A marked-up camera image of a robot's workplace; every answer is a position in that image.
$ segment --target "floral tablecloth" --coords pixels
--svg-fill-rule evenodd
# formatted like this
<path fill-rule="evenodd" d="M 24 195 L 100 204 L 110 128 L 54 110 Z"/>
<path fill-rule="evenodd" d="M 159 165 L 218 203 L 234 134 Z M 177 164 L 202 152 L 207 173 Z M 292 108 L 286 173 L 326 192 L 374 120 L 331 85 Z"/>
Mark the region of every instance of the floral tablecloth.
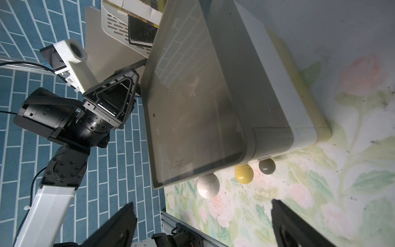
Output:
<path fill-rule="evenodd" d="M 302 74 L 311 77 L 317 66 Z M 328 119 L 327 143 L 274 158 L 272 175 L 250 164 L 248 185 L 235 179 L 234 168 L 219 171 L 221 189 L 211 200 L 197 193 L 195 179 L 165 187 L 167 212 L 229 246 L 272 246 L 275 198 L 337 246 L 395 246 L 393 81 L 377 53 L 352 60 L 339 81 L 328 103 L 336 116 Z"/>
<path fill-rule="evenodd" d="M 271 224 L 275 198 L 336 246 L 395 246 L 395 35 L 387 32 L 394 19 L 378 1 L 380 17 L 374 11 L 371 17 L 375 23 L 360 21 L 370 11 L 362 4 L 353 6 L 360 11 L 351 20 L 323 24 L 335 26 L 332 34 L 340 30 L 336 37 L 313 36 L 316 23 L 298 21 L 294 26 L 310 31 L 303 36 L 275 19 L 280 8 L 292 14 L 302 9 L 283 2 L 267 1 L 263 8 L 274 9 L 266 15 L 271 28 L 289 45 L 332 138 L 274 158 L 272 175 L 250 164 L 254 179 L 248 185 L 237 182 L 234 168 L 217 172 L 221 190 L 211 200 L 197 193 L 195 179 L 165 187 L 166 210 L 228 246 L 276 246 Z M 311 12 L 332 18 L 324 9 Z M 295 18 L 290 14 L 288 19 Z"/>

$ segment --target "black strap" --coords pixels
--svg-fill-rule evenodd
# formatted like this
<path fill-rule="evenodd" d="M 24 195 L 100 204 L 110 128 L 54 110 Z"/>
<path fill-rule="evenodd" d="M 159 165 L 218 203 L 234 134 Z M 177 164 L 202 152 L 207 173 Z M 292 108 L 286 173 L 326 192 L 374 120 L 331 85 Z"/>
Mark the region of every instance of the black strap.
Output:
<path fill-rule="evenodd" d="M 78 121 L 85 114 L 85 107 L 82 102 L 75 99 L 67 99 L 62 97 L 51 96 L 29 96 L 25 102 L 29 105 L 61 105 L 61 106 L 74 106 L 81 110 L 78 114 L 76 121 Z"/>
<path fill-rule="evenodd" d="M 148 60 L 147 58 L 141 59 L 140 61 L 135 62 L 134 64 L 131 64 L 126 67 L 123 67 L 122 69 L 116 70 L 114 72 L 114 75 L 118 75 L 119 73 L 127 71 L 127 70 L 131 70 L 131 69 L 135 70 L 137 68 L 140 68 L 141 66 L 145 66 L 147 64 L 147 60 Z"/>

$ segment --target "black cable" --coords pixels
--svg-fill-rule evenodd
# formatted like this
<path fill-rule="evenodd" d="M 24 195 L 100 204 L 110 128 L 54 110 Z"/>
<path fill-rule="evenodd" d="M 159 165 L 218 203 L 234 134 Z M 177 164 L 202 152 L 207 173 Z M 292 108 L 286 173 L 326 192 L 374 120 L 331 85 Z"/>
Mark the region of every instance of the black cable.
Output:
<path fill-rule="evenodd" d="M 40 173 L 42 173 L 46 168 L 47 168 L 47 167 L 44 167 L 43 169 L 41 169 L 41 170 L 34 176 L 34 178 L 33 178 L 32 186 L 30 187 L 30 203 L 29 203 L 29 206 L 30 206 L 30 207 L 32 206 L 32 203 L 33 203 L 33 188 L 34 188 L 34 182 L 36 181 L 36 179 L 37 179 L 37 177 L 40 175 Z M 29 214 L 29 211 L 30 211 L 30 209 L 27 210 L 27 212 L 26 212 L 26 214 L 25 214 L 25 217 L 23 217 L 23 220 L 21 221 L 21 224 L 20 224 L 19 227 L 18 227 L 18 230 L 17 230 L 17 232 L 16 232 L 16 234 L 15 234 L 15 237 L 14 237 L 14 242 L 13 242 L 13 244 L 12 244 L 13 247 L 15 246 L 15 242 L 16 242 L 17 237 L 18 237 L 18 235 L 19 235 L 19 232 L 20 232 L 20 230 L 21 230 L 21 228 L 22 228 L 22 226 L 23 226 L 23 223 L 24 223 L 24 221 L 26 220 L 27 215 Z"/>
<path fill-rule="evenodd" d="M 2 63 L 0 63 L 0 66 L 9 65 L 9 64 L 29 64 L 29 65 L 34 65 L 34 66 L 41 67 L 41 68 L 43 68 L 43 69 L 45 69 L 45 70 L 47 70 L 47 71 L 50 71 L 50 72 L 52 72 L 52 73 L 55 74 L 55 71 L 52 70 L 52 69 L 50 69 L 50 68 L 48 68 L 47 66 L 44 66 L 44 65 L 42 65 L 42 64 L 38 64 L 38 63 L 35 63 L 35 62 L 29 62 L 29 61 L 2 62 Z M 60 79 L 62 79 L 62 81 L 64 81 L 64 83 L 67 83 L 67 81 L 66 81 L 65 78 L 63 78 L 63 77 L 60 76 L 60 75 L 57 75 L 57 76 L 58 76 Z"/>
<path fill-rule="evenodd" d="M 14 115 L 17 115 L 18 113 L 15 113 L 15 112 L 10 112 L 10 111 L 0 111 L 1 113 L 8 113 L 8 114 L 14 114 Z"/>

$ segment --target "green leaf pattern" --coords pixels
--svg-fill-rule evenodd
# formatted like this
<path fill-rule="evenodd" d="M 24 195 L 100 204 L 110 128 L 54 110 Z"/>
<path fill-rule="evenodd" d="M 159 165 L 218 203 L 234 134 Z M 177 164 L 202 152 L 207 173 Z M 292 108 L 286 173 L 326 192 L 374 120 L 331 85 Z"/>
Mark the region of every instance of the green leaf pattern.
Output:
<path fill-rule="evenodd" d="M 319 62 L 301 71 L 309 86 L 320 73 Z M 254 173 L 249 185 L 240 184 L 229 172 L 218 176 L 230 199 L 222 203 L 234 205 L 234 209 L 219 214 L 232 217 L 212 215 L 213 201 L 199 195 L 196 179 L 165 188 L 167 212 L 179 219 L 185 217 L 183 212 L 190 212 L 193 227 L 231 247 L 234 243 L 275 245 L 270 214 L 271 200 L 275 198 L 337 246 L 367 247 L 376 244 L 374 241 L 379 241 L 376 246 L 395 246 L 395 136 L 378 138 L 363 149 L 356 148 L 367 113 L 382 111 L 391 104 L 393 95 L 390 89 L 366 96 L 339 93 L 336 103 L 359 115 L 355 133 L 339 119 L 328 120 L 332 138 L 323 145 L 276 157 L 278 171 L 274 174 Z M 300 187 L 307 190 L 295 190 Z M 309 197 L 314 201 L 312 207 L 298 204 Z M 227 221 L 229 227 L 222 227 L 218 219 Z M 342 236 L 334 228 L 339 224 L 350 224 L 353 230 Z"/>

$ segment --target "pink rose pattern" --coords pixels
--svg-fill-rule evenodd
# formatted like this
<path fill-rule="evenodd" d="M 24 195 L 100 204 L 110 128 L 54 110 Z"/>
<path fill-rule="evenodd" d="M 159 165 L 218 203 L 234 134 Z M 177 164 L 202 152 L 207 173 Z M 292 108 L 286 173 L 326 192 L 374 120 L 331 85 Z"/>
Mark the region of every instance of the pink rose pattern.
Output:
<path fill-rule="evenodd" d="M 294 184 L 291 186 L 291 197 L 302 208 L 309 208 L 314 205 L 314 199 L 306 186 L 302 184 Z"/>
<path fill-rule="evenodd" d="M 216 197 L 208 200 L 208 208 L 220 226 L 229 227 L 235 212 L 235 205 L 231 202 L 229 193 L 221 188 Z"/>
<path fill-rule="evenodd" d="M 326 56 L 326 51 L 321 49 L 317 50 L 317 52 L 323 54 L 322 59 L 325 60 L 326 63 L 329 62 L 327 58 L 330 58 L 330 56 Z M 382 86 L 387 81 L 387 79 L 388 75 L 383 69 L 382 60 L 377 53 L 372 53 L 370 55 L 359 57 L 353 60 L 339 74 L 341 91 L 347 94 L 359 96 L 366 96 L 373 93 L 379 86 Z M 307 172 L 307 170 L 316 167 L 315 162 L 313 162 L 312 158 L 307 154 L 303 156 L 287 154 L 285 158 L 290 162 L 297 163 L 302 172 Z M 315 215 L 316 217 L 318 217 L 318 214 L 322 215 L 323 222 L 320 223 L 322 224 L 322 229 L 329 229 L 335 236 L 338 236 L 342 239 L 353 240 L 356 237 L 356 231 L 358 226 L 355 223 L 350 223 L 351 221 L 349 220 L 346 213 L 343 211 L 344 209 L 341 209 L 337 205 L 335 205 L 336 201 L 326 202 L 326 204 L 321 206 L 316 205 L 314 202 L 314 198 L 311 194 L 311 189 L 313 190 L 313 192 L 315 189 L 310 187 L 309 183 L 304 183 L 303 181 L 299 181 L 299 183 L 292 183 L 290 181 L 284 181 L 283 179 L 282 181 L 279 181 L 279 177 L 262 174 L 259 171 L 258 162 L 250 165 L 254 170 L 254 179 L 250 185 L 241 185 L 241 187 L 244 188 L 244 191 L 246 186 L 250 186 L 252 188 L 261 188 L 264 191 L 269 190 L 273 187 L 280 188 L 280 190 L 285 191 L 284 197 L 292 198 L 302 209 L 306 209 L 306 212 L 314 211 L 314 214 L 317 213 Z M 224 185 L 225 182 L 230 183 L 230 179 L 234 178 L 234 172 L 230 168 L 224 170 L 223 173 L 219 173 L 219 175 L 220 180 L 222 180 L 221 185 Z M 234 220 L 233 218 L 235 215 L 235 203 L 233 203 L 234 199 L 234 193 L 230 194 L 229 192 L 227 192 L 227 190 L 224 189 L 223 186 L 221 186 L 220 192 L 215 198 L 211 200 L 205 200 L 205 202 L 207 202 L 207 207 L 198 208 L 197 214 L 200 216 L 200 219 L 198 221 L 199 228 L 203 230 L 203 228 L 209 226 L 210 216 L 204 209 L 206 208 L 208 209 L 210 215 L 217 221 L 217 223 L 221 227 L 230 229 L 230 223 Z M 172 200 L 172 198 L 169 198 L 169 207 L 174 208 L 174 201 Z M 184 213 L 184 215 L 181 217 L 185 218 L 185 220 L 190 224 L 196 225 L 196 220 L 192 219 L 193 215 L 190 211 Z M 311 219 L 313 221 L 318 220 L 317 218 L 314 219 L 313 215 Z M 210 228 L 207 234 L 212 234 L 212 230 L 210 230 Z M 240 228 L 238 228 L 238 236 L 235 236 L 236 238 L 233 240 L 233 242 L 230 243 L 230 245 L 233 245 L 234 247 L 253 246 L 253 243 L 246 240 L 244 236 L 241 235 Z M 255 243 L 255 241 L 260 242 L 256 238 L 252 239 L 252 242 Z"/>
<path fill-rule="evenodd" d="M 355 59 L 340 75 L 344 92 L 362 96 L 383 85 L 387 78 L 388 75 L 383 71 L 382 61 L 377 53 Z"/>

